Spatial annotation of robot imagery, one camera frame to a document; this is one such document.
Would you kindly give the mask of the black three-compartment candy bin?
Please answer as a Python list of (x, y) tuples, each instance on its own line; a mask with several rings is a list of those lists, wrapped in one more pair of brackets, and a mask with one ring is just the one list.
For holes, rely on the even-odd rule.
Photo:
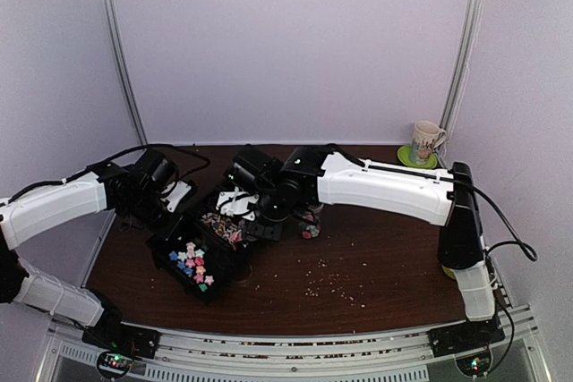
[[(232, 183), (223, 181), (218, 183), (212, 191), (202, 196), (197, 202), (186, 208), (181, 224), (170, 237), (161, 237), (154, 234), (147, 240), (153, 262), (158, 269), (164, 270), (179, 283), (184, 291), (205, 304), (215, 300), (219, 292), (232, 280), (232, 278), (248, 266), (249, 260), (256, 249), (254, 239), (247, 233), (249, 221), (245, 220), (244, 241), (235, 247), (218, 238), (201, 221), (201, 216), (207, 212), (218, 213), (215, 206), (217, 196), (222, 191), (234, 191)], [(206, 251), (205, 261), (207, 269), (215, 277), (212, 288), (202, 293), (191, 280), (185, 280), (174, 263), (168, 258), (171, 250), (183, 250), (188, 242), (194, 242)]]

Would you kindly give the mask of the clear plastic jar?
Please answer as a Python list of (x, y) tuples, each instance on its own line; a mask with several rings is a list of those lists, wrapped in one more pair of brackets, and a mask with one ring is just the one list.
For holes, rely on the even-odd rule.
[(321, 235), (321, 213), (323, 206), (305, 211), (298, 221), (298, 232), (305, 240), (318, 238)]

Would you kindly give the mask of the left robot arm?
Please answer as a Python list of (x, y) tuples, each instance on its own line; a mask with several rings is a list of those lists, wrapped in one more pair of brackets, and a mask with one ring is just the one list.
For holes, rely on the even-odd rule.
[(129, 340), (113, 307), (88, 289), (34, 267), (18, 253), (48, 233), (69, 233), (102, 213), (132, 218), (152, 232), (175, 219), (194, 192), (166, 155), (146, 149), (127, 166), (108, 159), (65, 179), (34, 183), (1, 201), (1, 302), (21, 303), (69, 318), (93, 333), (110, 350)]

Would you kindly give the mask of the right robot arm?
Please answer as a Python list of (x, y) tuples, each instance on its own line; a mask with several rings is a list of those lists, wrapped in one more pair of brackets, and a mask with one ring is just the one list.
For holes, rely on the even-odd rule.
[(494, 293), (469, 167), (423, 170), (355, 157), (335, 144), (296, 148), (286, 161), (246, 146), (225, 177), (258, 199), (254, 218), (277, 225), (298, 209), (350, 205), (423, 220), (440, 228), (438, 260), (455, 276), (468, 321), (459, 340), (479, 346), (493, 332)]

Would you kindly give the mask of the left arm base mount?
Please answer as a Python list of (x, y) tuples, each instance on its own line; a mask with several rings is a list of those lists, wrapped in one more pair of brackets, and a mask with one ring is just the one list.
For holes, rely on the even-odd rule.
[(123, 322), (121, 311), (103, 294), (91, 291), (103, 307), (103, 313), (93, 327), (77, 321), (73, 324), (82, 331), (81, 340), (102, 349), (96, 359), (96, 370), (108, 381), (117, 381), (141, 359), (153, 359), (158, 349), (157, 330), (135, 327)]

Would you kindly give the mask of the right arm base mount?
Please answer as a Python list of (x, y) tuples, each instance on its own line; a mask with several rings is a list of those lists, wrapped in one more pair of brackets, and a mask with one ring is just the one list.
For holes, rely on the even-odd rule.
[(506, 339), (500, 318), (460, 322), (428, 332), (434, 358), (454, 359), (458, 371), (469, 378), (485, 378), (495, 368), (492, 347)]

